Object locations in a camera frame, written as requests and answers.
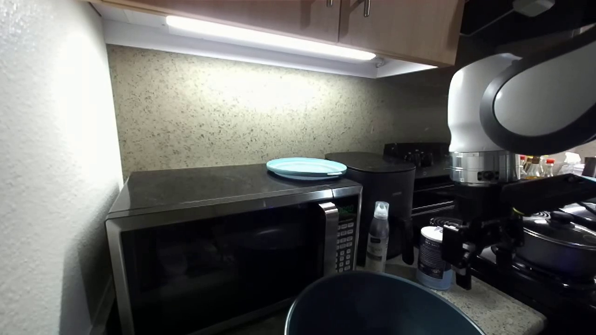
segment wooden cabinet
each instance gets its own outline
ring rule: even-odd
[[[455,63],[463,0],[368,1],[342,0],[340,45],[417,63]]]
[[[241,27],[337,42],[339,0],[103,0],[157,14],[205,18]]]

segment white can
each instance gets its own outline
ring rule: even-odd
[[[443,227],[427,226],[420,230],[420,251],[416,278],[427,287],[447,290],[451,286],[453,270],[441,257]]]

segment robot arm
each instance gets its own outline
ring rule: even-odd
[[[493,55],[459,70],[449,87],[451,179],[460,224],[443,230],[443,258],[470,287],[470,262],[499,244],[523,245],[522,211],[596,196],[573,175],[519,182],[516,154],[558,153],[596,138],[596,29],[538,55]]]

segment microwave door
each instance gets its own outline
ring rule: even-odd
[[[337,226],[339,211],[334,203],[319,204],[325,218],[325,242],[323,245],[323,276],[336,273]]]

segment microwave keypad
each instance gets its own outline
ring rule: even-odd
[[[336,271],[343,272],[354,268],[352,255],[356,250],[356,224],[352,218],[342,220],[337,226]]]

